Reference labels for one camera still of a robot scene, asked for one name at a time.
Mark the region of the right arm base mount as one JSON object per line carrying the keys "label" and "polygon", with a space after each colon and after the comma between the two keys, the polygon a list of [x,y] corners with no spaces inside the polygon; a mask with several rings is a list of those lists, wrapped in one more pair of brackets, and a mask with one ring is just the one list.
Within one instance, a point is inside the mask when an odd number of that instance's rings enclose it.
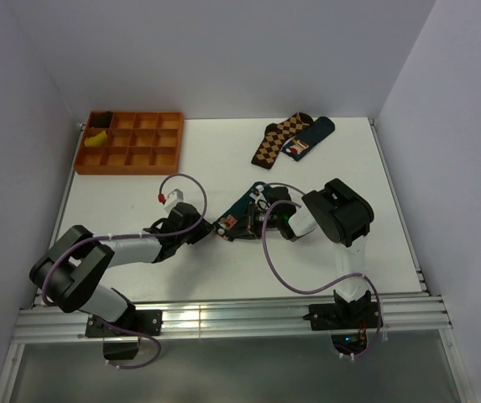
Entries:
{"label": "right arm base mount", "polygon": [[375,302],[311,304],[303,316],[313,332],[329,331],[338,353],[352,358],[369,347],[368,331],[380,332],[384,321]]}

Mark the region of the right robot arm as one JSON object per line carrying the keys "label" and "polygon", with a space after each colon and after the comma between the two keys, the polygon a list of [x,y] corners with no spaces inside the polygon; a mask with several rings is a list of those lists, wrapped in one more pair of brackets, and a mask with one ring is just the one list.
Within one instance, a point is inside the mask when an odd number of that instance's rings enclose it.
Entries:
{"label": "right robot arm", "polygon": [[375,327],[384,323],[382,302],[373,282],[364,273],[366,241],[374,210],[356,191],[339,179],[319,191],[302,192],[301,202],[290,196],[284,183],[256,182],[214,223],[216,233],[229,242],[266,239],[270,229],[295,242],[321,229],[333,244],[338,277],[314,290],[301,290],[278,281],[298,295],[333,290],[334,301],[307,318],[318,327],[331,329]]}

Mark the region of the green reindeer sock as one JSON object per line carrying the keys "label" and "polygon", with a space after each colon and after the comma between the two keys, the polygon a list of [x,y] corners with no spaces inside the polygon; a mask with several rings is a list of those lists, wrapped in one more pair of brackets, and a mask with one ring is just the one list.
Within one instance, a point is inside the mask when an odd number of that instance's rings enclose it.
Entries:
{"label": "green reindeer sock", "polygon": [[254,182],[249,189],[213,223],[213,227],[217,235],[227,240],[225,236],[226,231],[230,230],[231,228],[244,228],[245,219],[243,216],[247,211],[248,204],[253,201],[249,197],[249,193],[257,185],[264,186],[264,196],[267,196],[267,190],[269,188],[266,186],[266,184],[262,181]]}

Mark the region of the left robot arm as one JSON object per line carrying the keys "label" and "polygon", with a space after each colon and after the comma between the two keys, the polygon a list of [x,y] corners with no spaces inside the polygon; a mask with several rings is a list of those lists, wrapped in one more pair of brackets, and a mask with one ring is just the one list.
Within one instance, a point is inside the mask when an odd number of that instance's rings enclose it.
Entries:
{"label": "left robot arm", "polygon": [[29,278],[65,313],[82,311],[103,320],[116,335],[140,332],[144,322],[120,292],[100,285],[106,270],[126,264],[158,264],[185,244],[195,244],[212,225],[194,206],[179,202],[169,215],[126,237],[98,237],[82,225],[65,234],[34,264]]}

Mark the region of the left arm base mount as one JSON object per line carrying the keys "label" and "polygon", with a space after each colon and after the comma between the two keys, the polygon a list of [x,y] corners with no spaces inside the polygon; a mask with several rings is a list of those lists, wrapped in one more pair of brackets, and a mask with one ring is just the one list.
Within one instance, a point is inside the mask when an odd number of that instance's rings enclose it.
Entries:
{"label": "left arm base mount", "polygon": [[[87,320],[85,337],[102,340],[102,355],[108,364],[120,369],[140,369],[153,364],[161,354],[157,337],[161,333],[162,319],[161,310],[134,309],[113,323],[91,316]],[[134,360],[142,352],[144,340],[152,342],[155,351],[147,361],[136,364]]]}

